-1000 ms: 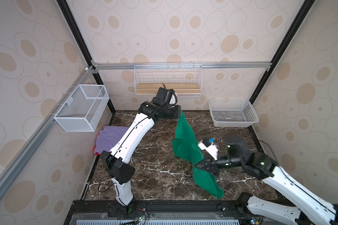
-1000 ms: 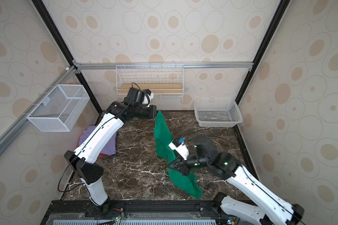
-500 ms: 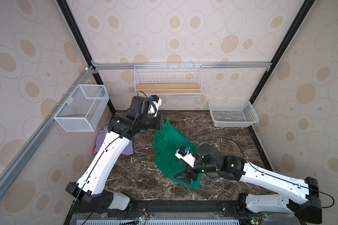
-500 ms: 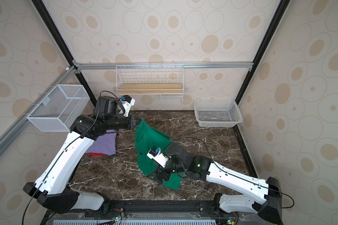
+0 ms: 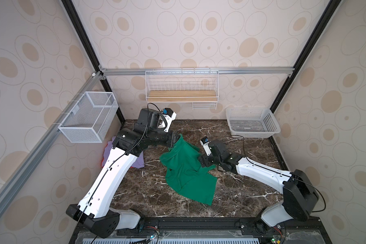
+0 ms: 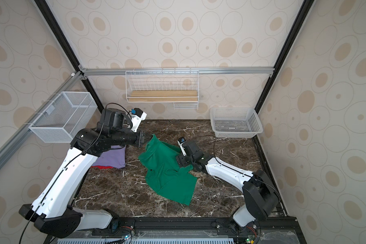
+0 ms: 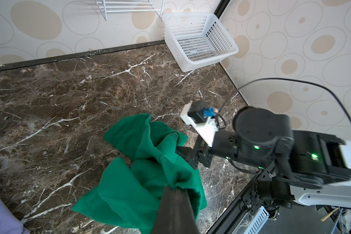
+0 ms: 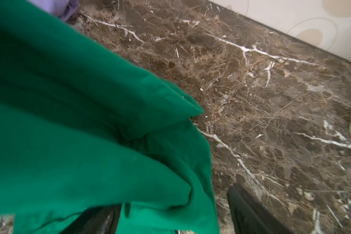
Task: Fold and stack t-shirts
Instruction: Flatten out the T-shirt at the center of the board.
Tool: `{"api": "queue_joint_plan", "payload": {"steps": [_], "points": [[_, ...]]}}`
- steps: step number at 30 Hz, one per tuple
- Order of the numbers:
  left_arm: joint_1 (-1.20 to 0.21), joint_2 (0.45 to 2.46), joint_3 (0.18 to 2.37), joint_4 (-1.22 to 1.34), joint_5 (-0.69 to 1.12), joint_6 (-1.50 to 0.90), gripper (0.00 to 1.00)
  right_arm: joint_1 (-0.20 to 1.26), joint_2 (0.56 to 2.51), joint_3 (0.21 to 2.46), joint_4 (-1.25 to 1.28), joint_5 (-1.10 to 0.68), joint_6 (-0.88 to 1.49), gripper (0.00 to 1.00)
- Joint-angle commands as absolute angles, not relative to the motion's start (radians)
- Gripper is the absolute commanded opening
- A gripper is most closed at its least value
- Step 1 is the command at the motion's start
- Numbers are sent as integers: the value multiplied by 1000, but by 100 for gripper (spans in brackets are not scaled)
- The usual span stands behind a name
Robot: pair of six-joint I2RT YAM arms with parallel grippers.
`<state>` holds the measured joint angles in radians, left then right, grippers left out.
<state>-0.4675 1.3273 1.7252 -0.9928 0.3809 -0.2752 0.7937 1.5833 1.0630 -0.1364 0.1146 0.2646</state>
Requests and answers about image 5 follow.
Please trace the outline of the green t-shirt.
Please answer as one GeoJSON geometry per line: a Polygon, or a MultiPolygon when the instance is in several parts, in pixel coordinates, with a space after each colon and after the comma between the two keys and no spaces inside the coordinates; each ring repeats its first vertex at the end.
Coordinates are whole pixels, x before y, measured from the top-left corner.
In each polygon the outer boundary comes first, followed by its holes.
{"type": "Polygon", "coordinates": [[[166,183],[178,194],[212,205],[217,178],[209,171],[215,166],[202,167],[198,160],[200,156],[200,149],[181,136],[173,148],[160,156],[160,162],[167,167],[166,183]]]}

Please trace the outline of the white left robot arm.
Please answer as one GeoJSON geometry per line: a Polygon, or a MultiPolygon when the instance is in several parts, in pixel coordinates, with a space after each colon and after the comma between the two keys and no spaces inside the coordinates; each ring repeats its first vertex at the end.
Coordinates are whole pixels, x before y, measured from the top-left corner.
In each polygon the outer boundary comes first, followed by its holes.
{"type": "Polygon", "coordinates": [[[112,149],[90,190],[77,204],[71,204],[66,214],[100,238],[109,237],[120,229],[134,229],[141,216],[133,210],[111,208],[113,196],[129,168],[149,146],[172,148],[180,138],[169,128],[176,118],[171,108],[162,112],[143,108],[132,130],[121,129],[112,149]]]}

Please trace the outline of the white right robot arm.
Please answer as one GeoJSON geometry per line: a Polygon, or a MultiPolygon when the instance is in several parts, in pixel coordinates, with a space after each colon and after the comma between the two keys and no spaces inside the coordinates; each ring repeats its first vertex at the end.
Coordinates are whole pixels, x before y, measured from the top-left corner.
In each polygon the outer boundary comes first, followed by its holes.
{"type": "Polygon", "coordinates": [[[200,140],[205,153],[198,157],[202,167],[216,165],[226,172],[247,176],[270,186],[283,195],[283,200],[261,210],[256,217],[254,227],[260,233],[266,233],[271,227],[288,220],[306,222],[309,220],[319,200],[318,191],[301,170],[289,172],[275,169],[245,155],[231,153],[220,140],[200,140]]]}

